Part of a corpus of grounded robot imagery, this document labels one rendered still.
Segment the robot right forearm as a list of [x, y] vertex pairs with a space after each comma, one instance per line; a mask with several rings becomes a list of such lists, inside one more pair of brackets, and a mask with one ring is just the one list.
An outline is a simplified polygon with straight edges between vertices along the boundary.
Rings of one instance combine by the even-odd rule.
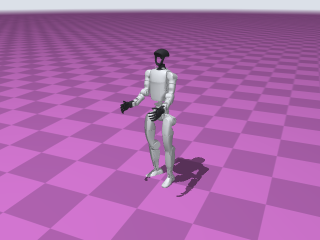
[[143, 101], [145, 99], [144, 95], [141, 94], [141, 91], [138, 95], [138, 97], [136, 97], [134, 99], [134, 102], [132, 102], [132, 107], [138, 106], [140, 104], [141, 101]]

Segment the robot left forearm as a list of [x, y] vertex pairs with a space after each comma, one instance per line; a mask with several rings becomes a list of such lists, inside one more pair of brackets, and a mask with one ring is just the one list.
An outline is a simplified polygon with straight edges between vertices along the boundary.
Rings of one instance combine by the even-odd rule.
[[173, 101], [174, 101], [174, 98], [175, 98], [175, 96], [174, 96], [174, 94], [172, 93], [172, 95], [171, 95], [170, 98], [166, 98], [166, 99], [165, 99], [164, 103], [162, 104], [162, 106], [164, 106], [164, 112], [166, 112], [166, 111], [169, 109], [170, 105], [171, 105], [171, 104], [173, 103]]

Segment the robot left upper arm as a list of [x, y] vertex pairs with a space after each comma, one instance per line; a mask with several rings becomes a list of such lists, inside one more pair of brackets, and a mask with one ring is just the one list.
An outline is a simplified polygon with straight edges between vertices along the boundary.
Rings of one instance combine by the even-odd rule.
[[167, 72], [167, 79], [168, 79], [168, 93], [165, 95], [166, 98], [171, 98], [172, 94], [175, 93], [176, 89], [176, 81], [178, 79], [178, 76], [173, 72]]

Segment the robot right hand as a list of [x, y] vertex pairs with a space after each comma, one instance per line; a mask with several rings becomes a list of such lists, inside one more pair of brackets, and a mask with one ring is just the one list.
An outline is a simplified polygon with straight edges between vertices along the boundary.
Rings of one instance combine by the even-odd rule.
[[123, 104], [120, 105], [121, 106], [120, 109], [121, 109], [122, 114], [124, 114], [124, 111], [126, 111], [128, 108], [134, 107], [132, 105], [132, 102], [134, 102], [134, 100], [131, 100], [129, 102], [123, 101]]

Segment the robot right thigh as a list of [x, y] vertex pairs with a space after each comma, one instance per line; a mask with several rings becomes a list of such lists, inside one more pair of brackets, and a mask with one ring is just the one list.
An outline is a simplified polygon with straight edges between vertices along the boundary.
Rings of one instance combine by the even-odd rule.
[[[150, 113], [152, 113], [152, 112], [153, 111], [151, 111]], [[151, 146], [151, 148], [153, 148], [154, 150], [157, 150], [157, 149], [159, 149], [161, 144], [158, 140], [155, 139], [156, 126], [155, 126], [154, 121], [151, 121], [151, 120], [154, 120], [155, 118], [150, 119], [150, 118], [154, 117], [154, 116], [149, 117], [151, 115], [153, 115], [153, 114], [148, 113], [145, 116], [145, 122], [144, 122], [145, 136], [146, 136], [147, 142]]]

